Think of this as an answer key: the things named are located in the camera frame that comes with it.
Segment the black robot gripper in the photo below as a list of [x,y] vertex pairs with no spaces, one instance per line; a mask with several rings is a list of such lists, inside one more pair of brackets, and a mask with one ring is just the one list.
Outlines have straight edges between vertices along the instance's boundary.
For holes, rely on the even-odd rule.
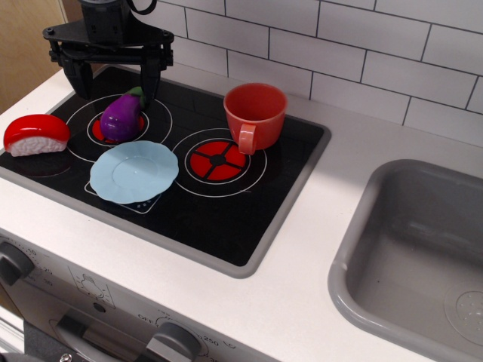
[[81,1],[80,5],[81,20],[43,30],[51,44],[51,59],[59,63],[63,57],[65,76],[85,100],[91,98],[93,82],[88,63],[141,65],[141,87],[148,106],[157,95],[161,70],[174,62],[174,34],[136,18],[152,13],[157,2],[150,2],[143,10],[132,1]]

